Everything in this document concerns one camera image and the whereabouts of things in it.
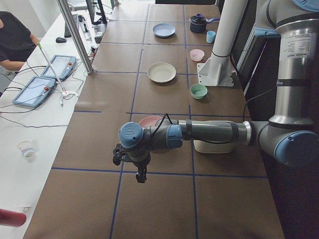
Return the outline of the pink plate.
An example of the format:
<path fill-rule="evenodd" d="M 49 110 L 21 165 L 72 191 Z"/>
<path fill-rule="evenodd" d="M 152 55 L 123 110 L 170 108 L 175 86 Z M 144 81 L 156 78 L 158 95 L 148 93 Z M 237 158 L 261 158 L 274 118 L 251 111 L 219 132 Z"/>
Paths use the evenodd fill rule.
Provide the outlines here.
<path fill-rule="evenodd" d="M 141 127 L 149 127 L 149 126 L 156 126 L 158 121 L 161 121 L 162 116 L 148 116 L 142 119 L 139 122 Z"/>

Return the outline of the black monitor stand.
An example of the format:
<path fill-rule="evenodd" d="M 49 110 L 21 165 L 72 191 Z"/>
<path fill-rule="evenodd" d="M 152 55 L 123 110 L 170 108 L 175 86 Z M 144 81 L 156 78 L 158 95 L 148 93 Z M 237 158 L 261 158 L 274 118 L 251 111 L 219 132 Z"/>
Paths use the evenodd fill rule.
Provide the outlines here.
<path fill-rule="evenodd" d="M 108 23 L 101 0 L 86 0 L 86 5 L 93 25 Z"/>

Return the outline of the black computer mouse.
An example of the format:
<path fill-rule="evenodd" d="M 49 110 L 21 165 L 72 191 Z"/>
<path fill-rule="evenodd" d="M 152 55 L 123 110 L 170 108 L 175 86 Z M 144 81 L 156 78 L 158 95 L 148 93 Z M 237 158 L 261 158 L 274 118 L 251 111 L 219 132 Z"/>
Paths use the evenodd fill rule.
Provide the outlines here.
<path fill-rule="evenodd" d="M 67 42 L 67 39 L 66 38 L 63 38 L 63 37 L 57 37 L 55 39 L 56 43 L 66 43 Z"/>

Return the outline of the person in black shirt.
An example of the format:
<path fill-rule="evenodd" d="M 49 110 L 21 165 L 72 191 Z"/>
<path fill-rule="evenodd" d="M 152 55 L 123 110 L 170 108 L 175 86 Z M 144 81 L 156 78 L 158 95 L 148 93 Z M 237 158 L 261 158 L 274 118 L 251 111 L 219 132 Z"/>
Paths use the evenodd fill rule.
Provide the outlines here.
<path fill-rule="evenodd" d="M 12 13 L 0 12 L 0 65 L 19 71 L 40 42 Z"/>

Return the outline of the green bowl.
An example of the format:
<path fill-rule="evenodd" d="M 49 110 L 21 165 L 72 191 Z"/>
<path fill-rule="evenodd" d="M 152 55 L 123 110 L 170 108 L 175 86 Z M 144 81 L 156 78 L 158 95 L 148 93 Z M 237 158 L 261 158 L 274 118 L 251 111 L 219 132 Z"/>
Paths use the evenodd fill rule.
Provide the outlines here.
<path fill-rule="evenodd" d="M 197 100 L 203 99 L 207 92 L 208 89 L 202 84 L 194 84 L 190 87 L 191 96 Z"/>

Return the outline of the pink bowl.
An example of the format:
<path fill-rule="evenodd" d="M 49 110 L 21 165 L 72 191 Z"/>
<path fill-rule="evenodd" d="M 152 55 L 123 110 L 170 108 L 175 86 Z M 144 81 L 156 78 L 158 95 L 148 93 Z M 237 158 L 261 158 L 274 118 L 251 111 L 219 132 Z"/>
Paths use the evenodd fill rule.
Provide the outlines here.
<path fill-rule="evenodd" d="M 205 53 L 200 49 L 193 49 L 190 51 L 190 58 L 194 62 L 199 62 L 203 59 Z"/>

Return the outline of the black keyboard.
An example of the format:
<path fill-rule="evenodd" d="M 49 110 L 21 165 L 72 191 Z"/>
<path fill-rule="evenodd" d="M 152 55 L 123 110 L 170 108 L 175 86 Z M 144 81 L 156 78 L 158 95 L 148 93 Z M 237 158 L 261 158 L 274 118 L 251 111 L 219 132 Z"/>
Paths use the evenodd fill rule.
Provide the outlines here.
<path fill-rule="evenodd" d="M 72 17 L 73 17 L 73 21 L 74 21 L 76 27 L 79 28 L 78 14 L 73 14 Z M 70 31 L 68 25 L 65 24 L 65 27 L 64 27 L 64 37 L 65 37 L 65 38 L 70 38 L 71 36 L 72 36 L 72 35 L 71 35 L 71 31 Z"/>

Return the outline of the lower teach pendant tablet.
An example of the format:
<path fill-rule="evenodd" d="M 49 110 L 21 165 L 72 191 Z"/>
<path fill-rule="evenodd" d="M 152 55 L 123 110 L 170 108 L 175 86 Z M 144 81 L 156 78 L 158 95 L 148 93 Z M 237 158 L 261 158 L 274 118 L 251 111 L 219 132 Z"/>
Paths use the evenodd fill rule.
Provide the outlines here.
<path fill-rule="evenodd" d="M 53 78 L 33 77 L 26 86 L 13 99 L 14 105 L 35 108 L 49 95 L 55 87 L 56 82 Z"/>

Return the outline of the paper cup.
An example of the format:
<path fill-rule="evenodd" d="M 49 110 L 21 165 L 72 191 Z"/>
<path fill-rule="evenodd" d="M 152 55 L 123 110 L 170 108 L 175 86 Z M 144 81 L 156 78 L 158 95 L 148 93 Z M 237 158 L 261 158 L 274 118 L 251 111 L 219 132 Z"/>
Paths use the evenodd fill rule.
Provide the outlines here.
<path fill-rule="evenodd" d="M 22 156 L 29 162 L 34 161 L 35 150 L 33 145 L 29 141 L 22 141 L 17 145 L 18 150 L 21 152 Z"/>

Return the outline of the dark blue pot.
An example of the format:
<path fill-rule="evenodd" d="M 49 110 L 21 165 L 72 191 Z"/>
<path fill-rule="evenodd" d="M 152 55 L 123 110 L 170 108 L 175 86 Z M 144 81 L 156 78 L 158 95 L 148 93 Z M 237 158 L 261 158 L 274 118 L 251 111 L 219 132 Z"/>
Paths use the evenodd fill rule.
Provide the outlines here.
<path fill-rule="evenodd" d="M 190 31 L 193 33 L 203 33 L 206 30 L 206 26 L 214 21 L 219 21 L 220 18 L 210 18 L 207 19 L 202 14 L 191 16 L 190 21 Z"/>

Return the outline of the white pillar with base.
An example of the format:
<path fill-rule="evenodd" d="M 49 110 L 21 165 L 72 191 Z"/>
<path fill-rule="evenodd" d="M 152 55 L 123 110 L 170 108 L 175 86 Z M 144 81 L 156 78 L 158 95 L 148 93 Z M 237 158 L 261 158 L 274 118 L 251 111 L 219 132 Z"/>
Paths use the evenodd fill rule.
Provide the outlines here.
<path fill-rule="evenodd" d="M 197 65 L 199 84 L 213 87 L 233 87 L 230 54 L 247 0 L 225 0 L 211 57 Z"/>

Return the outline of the cream plate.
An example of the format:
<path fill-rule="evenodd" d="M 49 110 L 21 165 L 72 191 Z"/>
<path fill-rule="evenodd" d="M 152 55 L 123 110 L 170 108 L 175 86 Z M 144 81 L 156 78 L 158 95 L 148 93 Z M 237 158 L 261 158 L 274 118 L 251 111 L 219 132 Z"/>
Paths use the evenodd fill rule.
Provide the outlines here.
<path fill-rule="evenodd" d="M 169 63 L 157 62 L 148 67 L 147 76 L 156 83 L 166 83 L 176 76 L 176 69 Z"/>

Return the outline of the blue plate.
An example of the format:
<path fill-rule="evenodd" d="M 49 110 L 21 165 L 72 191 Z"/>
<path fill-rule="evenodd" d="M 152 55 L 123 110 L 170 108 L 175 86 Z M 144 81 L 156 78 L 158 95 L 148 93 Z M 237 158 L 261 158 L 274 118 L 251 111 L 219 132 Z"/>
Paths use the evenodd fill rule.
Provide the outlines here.
<path fill-rule="evenodd" d="M 153 34 L 160 38 L 168 38 L 175 34 L 176 28 L 169 23 L 159 23 L 152 28 Z"/>

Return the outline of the upper teach pendant tablet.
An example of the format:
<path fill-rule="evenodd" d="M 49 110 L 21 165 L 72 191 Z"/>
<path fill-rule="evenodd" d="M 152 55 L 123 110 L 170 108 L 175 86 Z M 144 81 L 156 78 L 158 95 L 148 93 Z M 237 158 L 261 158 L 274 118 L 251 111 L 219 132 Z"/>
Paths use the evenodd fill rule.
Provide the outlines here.
<path fill-rule="evenodd" d="M 64 81 L 71 75 L 71 72 L 76 65 L 76 61 L 77 59 L 74 56 L 54 55 L 50 60 L 50 63 L 60 81 Z"/>

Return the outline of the stick with green tip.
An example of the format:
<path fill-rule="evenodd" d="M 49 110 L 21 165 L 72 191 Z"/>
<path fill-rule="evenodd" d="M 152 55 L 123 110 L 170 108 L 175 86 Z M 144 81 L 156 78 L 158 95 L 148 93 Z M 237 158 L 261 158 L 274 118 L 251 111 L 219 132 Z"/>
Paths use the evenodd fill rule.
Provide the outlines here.
<path fill-rule="evenodd" d="M 45 52 L 44 52 L 44 50 L 43 50 L 43 48 L 42 48 L 42 46 L 41 46 L 41 44 L 40 44 L 39 41 L 37 42 L 37 46 L 39 47 L 39 49 L 40 49 L 40 51 L 42 52 L 42 54 L 43 54 L 45 60 L 46 60 L 47 63 L 48 63 L 50 69 L 52 70 L 53 75 L 54 75 L 55 78 L 57 79 L 57 81 L 58 81 L 58 83 L 59 83 L 59 85 L 60 85 L 60 87 L 61 87 L 61 89 L 62 89 L 62 92 L 63 92 L 62 95 L 63 95 L 63 96 L 67 96 L 67 91 L 66 91 L 65 87 L 63 86 L 63 84 L 62 84 L 60 78 L 59 78 L 58 75 L 56 74 L 56 72 L 55 72 L 55 70 L 54 70 L 52 64 L 50 63 L 48 57 L 46 56 L 46 54 L 45 54 Z"/>

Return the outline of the light blue cup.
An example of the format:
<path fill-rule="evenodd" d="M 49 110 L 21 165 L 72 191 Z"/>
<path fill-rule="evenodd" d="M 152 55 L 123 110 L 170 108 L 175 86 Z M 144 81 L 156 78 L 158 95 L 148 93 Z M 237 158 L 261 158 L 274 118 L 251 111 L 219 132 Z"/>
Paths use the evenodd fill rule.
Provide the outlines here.
<path fill-rule="evenodd" d="M 207 31 L 206 33 L 206 42 L 212 43 L 215 40 L 216 32 L 215 31 Z"/>

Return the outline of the aluminium frame post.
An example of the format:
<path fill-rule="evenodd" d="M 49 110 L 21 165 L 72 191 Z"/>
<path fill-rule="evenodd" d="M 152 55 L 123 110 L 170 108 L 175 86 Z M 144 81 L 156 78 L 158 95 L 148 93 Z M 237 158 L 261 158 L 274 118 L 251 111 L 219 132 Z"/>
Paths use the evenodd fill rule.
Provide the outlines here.
<path fill-rule="evenodd" d="M 73 42 L 76 46 L 76 49 L 79 53 L 79 56 L 80 56 L 82 62 L 84 64 L 84 67 L 87 71 L 87 74 L 91 75 L 93 73 L 94 69 L 92 67 L 91 61 L 87 55 L 87 51 L 84 47 L 84 44 L 83 44 L 82 39 L 80 37 L 80 34 L 78 32 L 78 28 L 76 27 L 76 24 L 73 20 L 72 13 L 69 9 L 68 3 L 66 0 L 57 0 L 57 4 L 60 8 L 60 11 L 63 15 L 65 22 L 67 23 L 67 25 L 69 27 Z"/>

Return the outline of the teach pendant tablet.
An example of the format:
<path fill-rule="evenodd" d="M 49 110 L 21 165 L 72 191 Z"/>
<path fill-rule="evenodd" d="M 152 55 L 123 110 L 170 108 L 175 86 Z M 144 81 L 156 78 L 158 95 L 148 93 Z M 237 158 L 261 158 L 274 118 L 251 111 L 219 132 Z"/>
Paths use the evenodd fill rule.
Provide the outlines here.
<path fill-rule="evenodd" d="M 35 108 L 49 95 L 55 87 L 56 82 L 53 78 L 33 77 L 26 86 L 13 99 L 14 105 Z"/>
<path fill-rule="evenodd" d="M 76 61 L 77 59 L 74 56 L 54 55 L 50 60 L 50 63 L 60 81 L 64 81 L 71 75 L 71 72 L 76 65 Z"/>

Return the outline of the red cylinder bottle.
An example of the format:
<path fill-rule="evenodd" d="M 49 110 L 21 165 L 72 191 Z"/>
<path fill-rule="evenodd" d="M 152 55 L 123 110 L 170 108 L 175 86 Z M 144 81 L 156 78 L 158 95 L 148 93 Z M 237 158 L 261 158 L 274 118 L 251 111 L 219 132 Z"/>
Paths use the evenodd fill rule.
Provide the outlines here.
<path fill-rule="evenodd" d="M 20 227 L 26 222 L 26 215 L 15 211 L 0 210 L 0 225 L 9 227 Z"/>

